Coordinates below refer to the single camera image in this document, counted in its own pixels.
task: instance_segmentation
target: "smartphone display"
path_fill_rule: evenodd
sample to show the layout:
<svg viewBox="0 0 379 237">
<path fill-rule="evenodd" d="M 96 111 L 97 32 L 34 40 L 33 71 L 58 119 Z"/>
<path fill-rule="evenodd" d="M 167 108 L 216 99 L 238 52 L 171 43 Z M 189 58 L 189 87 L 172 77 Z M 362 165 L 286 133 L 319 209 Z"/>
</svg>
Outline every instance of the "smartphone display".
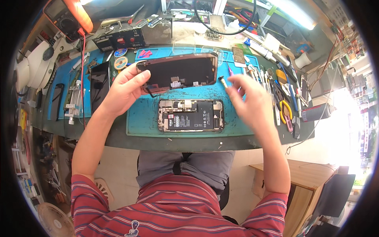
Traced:
<svg viewBox="0 0 379 237">
<path fill-rule="evenodd" d="M 58 121 L 59 107 L 62 101 L 63 89 L 64 89 L 63 83 L 59 83 L 55 85 L 53 100 L 51 103 L 51 111 L 50 111 L 50 119 L 53 121 Z"/>
<path fill-rule="evenodd" d="M 110 75 L 110 63 L 105 62 L 91 70 L 91 113 L 93 114 L 95 110 L 103 102 L 105 96 L 109 91 L 109 75 Z"/>
<path fill-rule="evenodd" d="M 224 129 L 221 100 L 160 100 L 158 129 L 162 132 L 209 132 Z"/>
<path fill-rule="evenodd" d="M 137 71 L 144 70 L 151 72 L 150 79 L 143 85 L 146 93 L 212 85 L 217 77 L 217 55 L 196 53 L 137 63 Z"/>
</svg>

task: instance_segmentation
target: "floor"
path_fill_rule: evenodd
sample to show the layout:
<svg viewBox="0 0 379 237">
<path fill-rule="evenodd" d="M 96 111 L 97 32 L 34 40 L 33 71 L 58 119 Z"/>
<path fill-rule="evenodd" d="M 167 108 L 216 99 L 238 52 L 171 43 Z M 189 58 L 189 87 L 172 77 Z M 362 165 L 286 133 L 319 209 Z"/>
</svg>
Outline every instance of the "floor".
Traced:
<svg viewBox="0 0 379 237">
<path fill-rule="evenodd" d="M 359 161 L 357 131 L 363 125 L 359 122 L 352 124 L 355 118 L 359 120 L 360 115 L 354 101 L 348 103 L 349 97 L 345 91 L 333 95 L 332 103 L 329 103 L 334 104 L 338 110 L 330 118 L 320 120 L 315 129 L 315 138 L 291 148 L 286 158 L 320 164 L 348 165 L 349 173 L 354 173 L 350 171 L 354 167 L 359 168 L 359 164 L 356 164 Z M 288 146 L 282 146 L 283 153 Z M 95 177 L 105 179 L 113 193 L 115 201 L 110 204 L 111 210 L 134 204 L 138 197 L 139 188 L 135 179 L 138 154 L 138 150 L 112 147 L 104 149 Z M 222 210 L 223 215 L 242 223 L 259 202 L 251 191 L 254 169 L 248 165 L 262 162 L 262 149 L 236 151 L 230 171 L 229 202 Z"/>
</svg>

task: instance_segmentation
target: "screwdriver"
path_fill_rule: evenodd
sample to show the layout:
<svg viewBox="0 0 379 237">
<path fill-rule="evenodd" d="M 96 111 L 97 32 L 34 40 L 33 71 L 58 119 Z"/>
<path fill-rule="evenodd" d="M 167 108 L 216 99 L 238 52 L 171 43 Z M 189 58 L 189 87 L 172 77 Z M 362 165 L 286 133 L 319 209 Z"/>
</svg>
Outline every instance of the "screwdriver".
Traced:
<svg viewBox="0 0 379 237">
<path fill-rule="evenodd" d="M 230 76 L 233 76 L 234 73 L 233 73 L 232 69 L 229 67 L 228 62 L 226 62 L 226 65 L 228 66 L 228 69 L 229 69 L 229 75 L 230 75 Z"/>
</svg>

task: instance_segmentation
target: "white fan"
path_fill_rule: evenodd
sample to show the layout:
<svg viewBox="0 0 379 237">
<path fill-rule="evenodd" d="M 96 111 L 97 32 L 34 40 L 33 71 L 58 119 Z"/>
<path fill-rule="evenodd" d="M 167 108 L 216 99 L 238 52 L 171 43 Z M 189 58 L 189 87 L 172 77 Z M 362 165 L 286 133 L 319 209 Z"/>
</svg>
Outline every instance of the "white fan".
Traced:
<svg viewBox="0 0 379 237">
<path fill-rule="evenodd" d="M 74 225 L 68 216 L 55 205 L 44 202 L 38 205 L 38 216 L 46 232 L 52 237 L 75 236 Z"/>
</svg>

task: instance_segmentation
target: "wooden table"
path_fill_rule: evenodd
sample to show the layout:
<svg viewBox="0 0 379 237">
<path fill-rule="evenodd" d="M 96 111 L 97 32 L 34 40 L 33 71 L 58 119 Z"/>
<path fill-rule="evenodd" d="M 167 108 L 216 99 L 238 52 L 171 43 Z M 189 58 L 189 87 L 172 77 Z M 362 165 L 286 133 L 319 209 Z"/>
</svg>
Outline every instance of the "wooden table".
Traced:
<svg viewBox="0 0 379 237">
<path fill-rule="evenodd" d="M 335 174 L 337 167 L 297 160 L 288 160 L 288 165 L 291 173 L 291 190 L 284 218 L 283 236 L 294 237 L 312 215 L 324 184 Z M 249 166 L 255 169 L 253 193 L 262 199 L 265 191 L 265 187 L 262 188 L 263 163 Z"/>
</svg>

